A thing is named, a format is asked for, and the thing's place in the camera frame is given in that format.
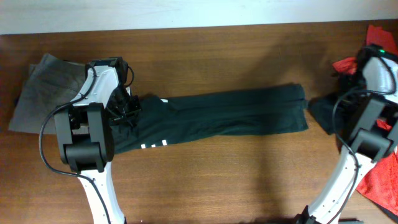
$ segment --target gray fabric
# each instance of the gray fabric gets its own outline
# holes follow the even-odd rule
[[[9,130],[39,133],[44,118],[56,106],[73,99],[84,81],[84,65],[45,54],[38,65],[29,67],[29,78],[24,83]],[[44,133],[55,134],[53,119],[47,124]]]

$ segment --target crumpled red cloth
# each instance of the crumpled red cloth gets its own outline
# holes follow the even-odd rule
[[[369,25],[366,34],[366,45],[377,44],[386,52],[398,55],[394,38],[390,32],[382,27]],[[353,75],[356,71],[355,58],[346,58],[335,62],[333,67],[339,73]],[[384,121],[377,120],[377,125],[386,130],[391,126]],[[356,190],[363,196],[398,215],[398,155],[395,151],[387,158],[380,160],[359,183]]]

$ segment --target cable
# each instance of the cable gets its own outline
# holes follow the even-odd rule
[[[347,150],[349,151],[349,153],[353,156],[354,161],[355,161],[355,175],[354,175],[354,180],[353,180],[353,184],[351,186],[351,188],[349,189],[348,195],[346,196],[343,204],[341,205],[340,209],[338,210],[338,212],[336,213],[336,215],[327,223],[327,224],[331,224],[332,221],[337,218],[341,212],[343,211],[344,207],[347,204],[348,199],[351,197],[351,194],[354,190],[356,181],[358,180],[358,175],[359,175],[359,168],[361,168],[361,165],[359,164],[358,158],[356,157],[356,154],[353,152],[352,148],[350,148],[350,146],[347,144],[347,142],[344,141],[344,139],[338,134],[337,128],[336,128],[336,111],[337,111],[337,107],[340,104],[341,101],[343,101],[347,96],[349,95],[353,95],[353,94],[361,94],[361,93],[372,93],[372,94],[378,94],[378,95],[391,95],[394,94],[397,91],[397,83],[396,83],[396,79],[394,77],[394,73],[391,70],[391,67],[388,66],[388,64],[386,63],[386,61],[384,61],[380,56],[378,56],[378,59],[381,61],[381,63],[385,66],[385,68],[387,69],[387,71],[389,72],[391,78],[392,78],[392,82],[393,82],[393,89],[391,91],[388,92],[383,92],[383,91],[374,91],[374,90],[357,90],[357,89],[351,89],[350,91],[346,92],[345,94],[341,95],[334,107],[333,107],[333,111],[331,113],[331,123],[333,126],[333,131],[336,134],[336,137],[341,141],[341,143],[347,148]]]
[[[77,99],[77,100],[73,100],[73,101],[71,101],[71,102],[68,102],[68,103],[65,103],[65,104],[63,104],[63,105],[61,105],[61,106],[56,107],[56,108],[55,108],[54,110],[52,110],[52,111],[49,113],[49,115],[47,115],[47,117],[44,119],[44,122],[43,122],[43,124],[42,124],[41,129],[40,129],[40,134],[39,134],[39,152],[40,152],[40,156],[41,156],[41,158],[42,158],[42,160],[43,160],[43,162],[44,162],[44,165],[45,165],[47,168],[49,168],[52,172],[57,173],[57,174],[67,175],[67,176],[70,176],[70,177],[79,177],[79,178],[82,178],[82,179],[87,180],[87,181],[93,186],[95,192],[96,192],[97,195],[98,195],[99,200],[100,200],[101,203],[102,203],[102,206],[104,207],[105,214],[106,214],[106,219],[108,220],[108,224],[111,224],[111,219],[110,219],[110,217],[109,217],[108,209],[106,208],[104,199],[102,198],[102,196],[101,196],[101,194],[100,194],[100,192],[99,192],[97,186],[95,185],[94,180],[91,180],[89,177],[86,177],[86,176],[81,175],[81,174],[74,174],[74,173],[71,173],[71,172],[65,172],[65,171],[61,171],[61,170],[57,170],[57,169],[53,168],[53,167],[47,162],[47,160],[46,160],[46,158],[45,158],[45,156],[44,156],[44,153],[43,153],[43,144],[42,144],[42,141],[43,141],[44,129],[45,129],[45,126],[47,125],[48,121],[51,119],[51,117],[52,117],[55,113],[59,112],[60,110],[63,110],[63,109],[65,109],[65,108],[69,107],[70,105],[73,105],[74,103],[77,103],[77,102],[79,102],[79,101],[85,99],[86,96],[87,96],[87,95],[90,93],[90,91],[93,89],[94,84],[95,84],[95,81],[96,81],[96,78],[97,78],[97,73],[96,73],[96,71],[95,71],[95,69],[94,69],[94,66],[92,66],[92,65],[90,65],[90,64],[87,64],[86,67],[85,67],[86,72],[87,72],[89,69],[92,69],[92,70],[93,70],[93,81],[91,82],[91,85],[90,85],[90,87],[88,88],[87,92],[86,92],[85,94],[81,94],[81,93],[80,93],[81,97],[80,97],[79,99]]]
[[[129,87],[129,86],[132,84],[132,82],[134,81],[134,78],[135,78],[135,76],[136,76],[136,75],[134,74],[134,71],[132,70],[132,68],[131,68],[130,66],[128,66],[128,68],[130,69],[130,72],[131,72],[131,81],[130,81],[129,84],[123,85],[124,88]]]

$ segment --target black cable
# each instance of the black cable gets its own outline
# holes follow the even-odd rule
[[[45,166],[46,166],[47,168],[49,168],[52,172],[57,173],[57,174],[67,175],[67,176],[70,176],[70,177],[79,177],[79,178],[82,178],[82,179],[87,180],[87,181],[93,186],[95,192],[96,192],[97,195],[98,195],[99,200],[100,200],[101,203],[102,203],[102,206],[104,207],[105,214],[106,214],[106,219],[108,220],[108,224],[111,224],[111,219],[110,219],[110,217],[109,217],[108,209],[106,208],[104,199],[102,198],[102,196],[101,196],[101,194],[100,194],[100,192],[99,192],[97,186],[95,185],[94,180],[91,180],[89,177],[86,177],[86,176],[81,175],[81,174],[74,174],[74,173],[71,173],[71,172],[65,172],[65,171],[61,171],[61,170],[57,170],[57,169],[53,168],[53,167],[47,162],[47,160],[46,160],[46,158],[45,158],[45,156],[44,156],[44,153],[43,153],[43,144],[42,144],[42,141],[43,141],[44,129],[45,129],[45,126],[47,125],[48,121],[51,119],[51,117],[52,117],[55,113],[59,112],[60,110],[63,110],[63,109],[65,109],[65,108],[69,107],[70,105],[72,105],[72,104],[74,104],[74,103],[77,103],[77,102],[79,102],[79,101],[85,99],[86,96],[87,96],[87,95],[90,93],[90,91],[93,89],[94,84],[95,84],[95,81],[96,81],[96,78],[97,78],[97,73],[96,73],[94,67],[93,67],[92,65],[90,65],[90,64],[87,64],[87,65],[86,65],[86,68],[85,68],[85,69],[86,69],[86,72],[87,72],[90,68],[93,70],[93,81],[91,82],[91,85],[90,85],[90,87],[88,88],[87,92],[86,92],[85,94],[81,94],[81,93],[80,93],[81,97],[80,97],[79,99],[77,99],[77,100],[73,100],[73,101],[71,101],[71,102],[68,102],[68,103],[65,103],[65,104],[63,104],[63,105],[61,105],[61,106],[56,107],[56,108],[55,108],[54,110],[52,110],[52,111],[49,113],[49,115],[47,115],[47,117],[44,119],[44,122],[43,122],[43,124],[42,124],[41,129],[40,129],[40,134],[39,134],[39,152],[40,152],[40,156],[41,156],[41,158],[42,158],[42,160],[43,160]]]
[[[135,76],[136,76],[136,75],[134,74],[134,71],[132,70],[132,68],[131,68],[130,66],[127,66],[127,67],[130,69],[130,72],[131,72],[131,81],[130,81],[129,84],[123,85],[124,88],[129,87],[129,86],[132,84],[132,82],[134,81],[134,78],[135,78]]]
[[[335,215],[327,224],[331,224],[332,221],[333,221],[335,218],[337,218],[337,217],[341,214],[341,212],[343,211],[345,205],[346,205],[347,202],[348,202],[348,199],[350,198],[350,196],[351,196],[351,194],[352,194],[352,192],[353,192],[353,190],[354,190],[356,181],[358,180],[359,168],[361,167],[361,165],[359,164],[358,158],[356,157],[356,154],[353,152],[352,148],[350,148],[350,146],[349,146],[349,145],[344,141],[344,139],[338,134],[338,131],[337,131],[337,128],[336,128],[336,111],[337,111],[338,105],[339,105],[340,102],[343,101],[347,96],[353,95],[353,94],[361,94],[361,93],[362,93],[362,94],[368,94],[368,93],[371,93],[371,94],[378,94],[378,95],[391,95],[391,94],[394,94],[394,93],[397,91],[397,83],[396,83],[396,79],[395,79],[395,77],[394,77],[394,73],[393,73],[392,70],[391,70],[391,67],[388,66],[388,64],[386,63],[386,61],[384,61],[380,56],[378,56],[378,59],[379,59],[379,60],[381,61],[381,63],[385,66],[385,68],[388,70],[388,72],[389,72],[389,74],[390,74],[390,76],[391,76],[391,78],[392,78],[393,89],[392,89],[391,91],[388,91],[388,92],[374,91],[374,90],[357,90],[357,89],[351,89],[350,91],[348,91],[348,92],[346,92],[345,94],[341,95],[341,96],[337,99],[337,101],[336,101],[336,103],[335,103],[335,105],[334,105],[334,107],[333,107],[333,111],[332,111],[332,113],[331,113],[331,123],[332,123],[332,126],[333,126],[333,131],[335,132],[336,137],[341,141],[341,143],[347,148],[347,150],[349,151],[349,153],[353,156],[354,161],[355,161],[355,166],[356,166],[356,168],[355,168],[355,176],[354,176],[353,184],[352,184],[351,188],[349,189],[348,195],[346,196],[346,198],[345,198],[343,204],[341,205],[341,207],[340,207],[340,209],[338,210],[338,212],[336,213],[336,215]]]

